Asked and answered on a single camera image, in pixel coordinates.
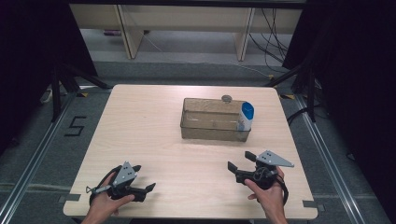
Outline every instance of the blue bottle cap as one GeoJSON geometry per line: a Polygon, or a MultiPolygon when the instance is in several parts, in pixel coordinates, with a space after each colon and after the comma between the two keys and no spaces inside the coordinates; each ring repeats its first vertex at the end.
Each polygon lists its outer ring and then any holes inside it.
{"type": "Polygon", "coordinates": [[[253,119],[254,107],[250,103],[242,103],[242,112],[244,113],[245,117],[247,117],[247,119],[253,119]]]}

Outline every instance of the gray carpet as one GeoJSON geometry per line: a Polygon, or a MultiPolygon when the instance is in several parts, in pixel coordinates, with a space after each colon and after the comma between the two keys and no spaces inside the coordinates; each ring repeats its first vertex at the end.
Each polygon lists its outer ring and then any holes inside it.
{"type": "MultiPolygon", "coordinates": [[[[95,66],[99,78],[111,85],[262,86],[269,81],[266,75],[279,77],[281,74],[266,66],[249,67],[261,71],[262,74],[235,65],[215,64],[95,63],[95,66]]],[[[83,79],[77,80],[80,85],[91,85],[83,79]]],[[[291,83],[292,78],[279,84],[276,87],[279,94],[291,94],[291,83]]],[[[75,223],[63,214],[64,204],[60,202],[60,198],[67,195],[74,182],[108,96],[108,92],[91,90],[87,97],[76,97],[73,100],[11,223],[75,223]],[[75,125],[84,126],[84,129],[79,136],[67,136],[78,133],[77,129],[69,127],[75,117],[80,118],[75,120],[75,125]]],[[[295,100],[280,101],[286,117],[298,111],[295,100]]],[[[331,119],[327,118],[326,111],[317,108],[316,113],[320,132],[336,160],[338,169],[356,197],[367,223],[390,223],[359,167],[346,157],[347,147],[331,119]]],[[[51,104],[38,107],[19,136],[20,144],[10,147],[0,158],[0,203],[4,202],[12,184],[21,176],[26,162],[48,129],[50,119],[51,104]]],[[[309,186],[320,208],[316,219],[308,222],[290,220],[290,223],[350,223],[302,116],[293,121],[290,130],[309,186]]],[[[129,223],[129,220],[111,218],[107,223],[129,223]]],[[[255,223],[267,222],[257,220],[255,223]]]]}

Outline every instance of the human hand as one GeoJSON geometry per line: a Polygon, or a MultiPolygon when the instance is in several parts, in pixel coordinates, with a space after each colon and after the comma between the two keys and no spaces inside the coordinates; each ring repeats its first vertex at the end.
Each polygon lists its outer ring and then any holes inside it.
{"type": "MultiPolygon", "coordinates": [[[[285,176],[283,171],[279,167],[276,167],[276,169],[279,176],[283,179],[285,176]]],[[[283,190],[279,183],[275,182],[269,189],[261,189],[249,179],[245,180],[245,184],[253,191],[253,194],[250,194],[248,198],[250,200],[258,200],[262,205],[265,215],[272,223],[288,223],[283,208],[283,190]]]]}
{"type": "MultiPolygon", "coordinates": [[[[110,182],[111,178],[115,173],[112,173],[108,176],[108,178],[103,182],[103,186],[107,186],[110,182]]],[[[123,206],[124,204],[131,202],[134,199],[134,195],[127,195],[122,197],[118,200],[112,200],[108,195],[107,192],[101,192],[100,194],[96,195],[96,197],[92,200],[90,210],[88,211],[87,216],[85,216],[82,224],[96,224],[102,223],[111,214],[117,216],[119,214],[119,207],[123,206]]]]}

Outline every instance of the wooden table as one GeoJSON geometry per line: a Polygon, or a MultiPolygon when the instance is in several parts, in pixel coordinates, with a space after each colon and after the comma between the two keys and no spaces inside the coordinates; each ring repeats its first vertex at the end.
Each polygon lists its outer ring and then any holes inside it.
{"type": "Polygon", "coordinates": [[[70,191],[81,197],[78,202],[66,202],[64,213],[85,216],[90,197],[86,186],[95,187],[112,168],[129,161],[142,165],[132,186],[157,185],[143,203],[124,205],[119,217],[265,218],[260,205],[248,200],[250,189],[235,182],[227,161],[239,169],[253,171],[255,164],[245,159],[245,151],[258,155],[266,149],[295,165],[282,169],[290,192],[286,217],[315,218],[317,209],[303,206],[303,201],[313,201],[313,197],[276,90],[117,85],[70,191]],[[255,108],[246,143],[182,139],[184,98],[220,99],[224,94],[248,101],[255,108]]]}

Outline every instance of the transparent plastic container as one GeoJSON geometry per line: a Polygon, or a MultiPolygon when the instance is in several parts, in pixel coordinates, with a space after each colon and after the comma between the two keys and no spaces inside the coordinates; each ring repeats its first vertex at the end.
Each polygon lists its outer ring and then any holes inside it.
{"type": "Polygon", "coordinates": [[[245,101],[185,98],[180,128],[182,138],[246,142],[249,131],[237,131],[245,101]]]}

